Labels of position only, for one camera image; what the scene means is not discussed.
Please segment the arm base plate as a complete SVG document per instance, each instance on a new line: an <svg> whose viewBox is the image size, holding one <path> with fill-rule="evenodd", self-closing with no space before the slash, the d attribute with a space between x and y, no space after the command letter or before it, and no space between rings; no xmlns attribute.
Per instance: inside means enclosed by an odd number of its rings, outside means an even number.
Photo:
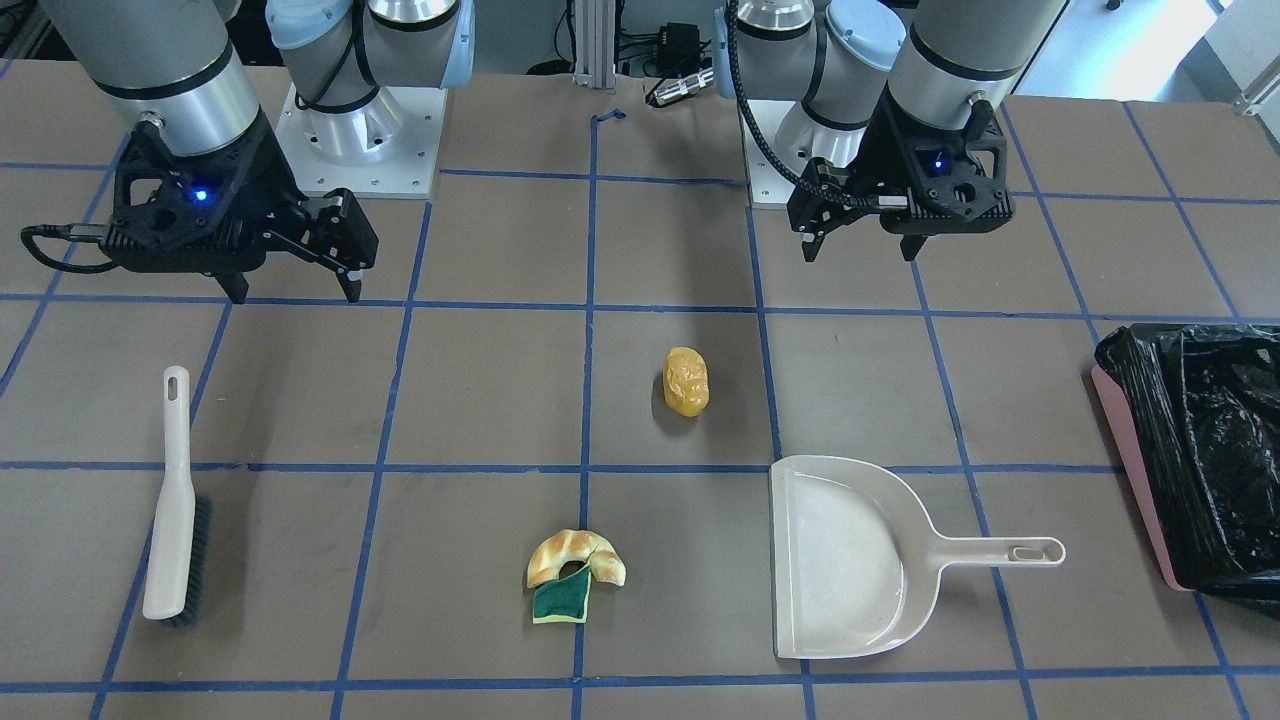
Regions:
<svg viewBox="0 0 1280 720"><path fill-rule="evenodd" d="M836 211L881 214L908 208L902 191L847 188L849 165L869 120L838 123L800 100L741 99L739 110L754 206L785 209L797 199L832 202Z"/></svg>
<svg viewBox="0 0 1280 720"><path fill-rule="evenodd" d="M289 87L276 138L305 195L348 188L361 199L431 196L448 91L383 88L344 114L302 110L294 96Z"/></svg>

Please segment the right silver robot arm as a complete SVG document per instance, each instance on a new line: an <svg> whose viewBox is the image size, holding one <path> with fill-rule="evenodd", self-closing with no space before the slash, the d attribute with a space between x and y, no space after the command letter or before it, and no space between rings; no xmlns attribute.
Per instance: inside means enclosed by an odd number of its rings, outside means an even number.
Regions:
<svg viewBox="0 0 1280 720"><path fill-rule="evenodd" d="M228 35L237 3L45 1L42 9L131 135L102 224L29 225L28 254L73 274L198 274L242 304L271 252L328 269L360 301L379 240L360 197L424 197L439 111L474 73L471 1L270 1L293 85L283 149Z"/></svg>

